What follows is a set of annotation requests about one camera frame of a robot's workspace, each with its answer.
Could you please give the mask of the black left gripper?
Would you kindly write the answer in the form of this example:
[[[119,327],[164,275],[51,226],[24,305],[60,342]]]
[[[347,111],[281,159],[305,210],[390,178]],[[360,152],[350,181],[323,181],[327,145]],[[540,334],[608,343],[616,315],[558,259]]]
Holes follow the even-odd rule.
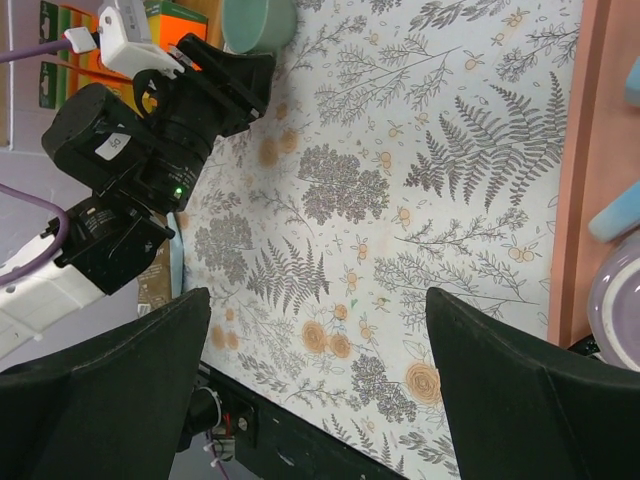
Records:
[[[184,72],[173,79],[154,70],[138,73],[135,103],[161,152],[205,161],[217,138],[242,133],[265,115],[276,58],[227,53],[193,34],[182,37],[177,52]]]

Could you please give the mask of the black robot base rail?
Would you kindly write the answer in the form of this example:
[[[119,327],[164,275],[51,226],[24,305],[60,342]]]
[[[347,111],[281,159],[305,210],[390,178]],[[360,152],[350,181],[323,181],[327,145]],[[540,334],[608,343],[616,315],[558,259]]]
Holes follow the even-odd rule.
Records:
[[[191,431],[173,479],[401,479],[372,459],[202,362]]]

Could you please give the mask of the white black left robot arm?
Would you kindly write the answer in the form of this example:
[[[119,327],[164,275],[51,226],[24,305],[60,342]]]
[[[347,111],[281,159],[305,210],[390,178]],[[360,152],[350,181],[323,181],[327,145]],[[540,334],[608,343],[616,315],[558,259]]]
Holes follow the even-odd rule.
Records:
[[[1,267],[1,351],[126,286],[174,235],[215,141],[246,131],[268,107],[276,60],[237,55],[188,34],[171,66],[136,68],[134,104],[105,85],[58,110],[42,146],[89,188]]]

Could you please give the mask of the green ceramic mug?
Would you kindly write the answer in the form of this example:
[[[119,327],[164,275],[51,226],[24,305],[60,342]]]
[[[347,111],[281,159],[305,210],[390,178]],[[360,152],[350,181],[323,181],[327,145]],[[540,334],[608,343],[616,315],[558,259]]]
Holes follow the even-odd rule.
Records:
[[[224,0],[222,33],[234,53],[275,53],[294,38],[297,10],[291,0]]]

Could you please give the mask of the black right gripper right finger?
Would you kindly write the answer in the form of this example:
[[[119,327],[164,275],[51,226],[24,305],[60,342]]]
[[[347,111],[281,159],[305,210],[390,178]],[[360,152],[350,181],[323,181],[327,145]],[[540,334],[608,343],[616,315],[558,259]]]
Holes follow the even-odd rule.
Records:
[[[639,375],[554,346],[443,289],[426,326],[464,479],[636,479]]]

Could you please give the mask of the purple ceramic mug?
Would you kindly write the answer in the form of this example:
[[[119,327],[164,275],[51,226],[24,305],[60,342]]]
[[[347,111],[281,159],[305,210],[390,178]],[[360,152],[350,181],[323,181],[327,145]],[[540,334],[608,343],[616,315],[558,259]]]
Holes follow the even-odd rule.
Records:
[[[639,233],[621,242],[591,286],[588,321],[603,361],[639,371]]]

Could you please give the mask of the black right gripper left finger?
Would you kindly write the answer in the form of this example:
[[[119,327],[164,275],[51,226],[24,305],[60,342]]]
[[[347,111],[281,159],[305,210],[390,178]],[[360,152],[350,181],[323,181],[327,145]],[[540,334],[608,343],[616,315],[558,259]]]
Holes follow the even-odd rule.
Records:
[[[209,320],[198,288],[3,371],[2,478],[168,478]]]

